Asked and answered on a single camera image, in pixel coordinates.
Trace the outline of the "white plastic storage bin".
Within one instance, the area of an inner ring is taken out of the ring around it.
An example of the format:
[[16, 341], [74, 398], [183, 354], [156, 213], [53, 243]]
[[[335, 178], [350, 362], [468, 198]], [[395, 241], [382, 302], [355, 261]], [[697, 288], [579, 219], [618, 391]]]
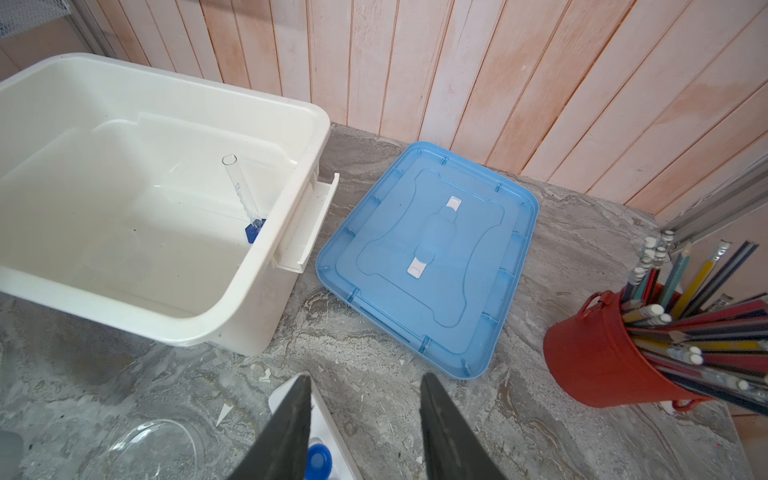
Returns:
[[[337, 189], [320, 107], [92, 54], [1, 84], [1, 289], [152, 339], [269, 345]], [[223, 156], [266, 221], [253, 244]]]

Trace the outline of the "blue-based graduated cylinder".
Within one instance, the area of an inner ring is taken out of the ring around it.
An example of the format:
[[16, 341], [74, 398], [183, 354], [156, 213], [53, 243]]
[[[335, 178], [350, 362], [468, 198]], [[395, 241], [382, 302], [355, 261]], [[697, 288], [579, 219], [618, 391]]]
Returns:
[[253, 244], [263, 228], [266, 217], [258, 209], [238, 157], [235, 154], [225, 155], [222, 157], [221, 163], [225, 167], [237, 197], [248, 217], [249, 224], [245, 227], [245, 234], [248, 243]]

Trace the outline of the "blue-capped test tube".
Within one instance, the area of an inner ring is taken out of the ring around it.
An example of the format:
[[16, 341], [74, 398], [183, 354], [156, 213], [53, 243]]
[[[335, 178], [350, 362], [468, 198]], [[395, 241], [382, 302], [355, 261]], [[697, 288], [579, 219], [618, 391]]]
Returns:
[[322, 442], [309, 445], [304, 479], [329, 480], [333, 471], [333, 459], [329, 448]]

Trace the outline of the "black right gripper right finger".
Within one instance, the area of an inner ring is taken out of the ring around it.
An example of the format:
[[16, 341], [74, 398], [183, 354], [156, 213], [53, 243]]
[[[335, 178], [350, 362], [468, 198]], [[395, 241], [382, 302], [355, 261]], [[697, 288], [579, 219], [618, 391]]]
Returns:
[[435, 374], [422, 377], [420, 395], [428, 479], [505, 479]]

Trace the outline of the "red pencil cup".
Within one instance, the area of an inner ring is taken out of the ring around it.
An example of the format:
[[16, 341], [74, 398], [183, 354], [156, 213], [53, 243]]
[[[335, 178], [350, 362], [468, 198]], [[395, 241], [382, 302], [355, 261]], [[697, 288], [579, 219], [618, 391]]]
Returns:
[[548, 329], [543, 354], [557, 384], [593, 408], [670, 401], [687, 412], [706, 402], [645, 359], [624, 327], [619, 300], [616, 292], [594, 293], [574, 316]]

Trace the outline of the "bundle of pencils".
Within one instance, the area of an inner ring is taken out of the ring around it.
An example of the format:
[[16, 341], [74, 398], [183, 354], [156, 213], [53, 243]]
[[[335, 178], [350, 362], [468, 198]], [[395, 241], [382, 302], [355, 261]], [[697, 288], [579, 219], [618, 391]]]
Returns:
[[620, 292], [622, 329], [642, 362], [682, 390], [673, 411], [723, 400], [758, 415], [767, 413], [767, 295], [736, 302], [715, 293], [757, 251], [721, 241], [683, 291], [677, 290], [691, 258], [686, 244], [675, 259], [674, 233], [644, 241], [637, 266]]

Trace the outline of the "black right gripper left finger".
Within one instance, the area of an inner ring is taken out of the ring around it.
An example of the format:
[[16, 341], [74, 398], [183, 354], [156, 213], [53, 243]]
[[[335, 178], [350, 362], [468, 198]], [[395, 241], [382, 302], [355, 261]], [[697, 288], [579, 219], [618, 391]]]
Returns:
[[311, 427], [311, 379], [299, 375], [229, 479], [303, 479]]

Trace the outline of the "clear petri dish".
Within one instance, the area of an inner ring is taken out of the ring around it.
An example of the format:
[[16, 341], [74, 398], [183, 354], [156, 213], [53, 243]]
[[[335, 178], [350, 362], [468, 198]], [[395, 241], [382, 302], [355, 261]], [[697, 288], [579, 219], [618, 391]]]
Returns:
[[149, 420], [114, 440], [83, 479], [200, 479], [205, 449], [188, 422]]

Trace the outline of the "blue plastic bin lid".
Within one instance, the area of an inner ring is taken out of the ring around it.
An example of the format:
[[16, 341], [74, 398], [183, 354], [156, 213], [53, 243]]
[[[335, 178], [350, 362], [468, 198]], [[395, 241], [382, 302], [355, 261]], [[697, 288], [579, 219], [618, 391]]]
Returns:
[[490, 364], [538, 213], [523, 186], [416, 142], [327, 241], [316, 273], [446, 375], [474, 379]]

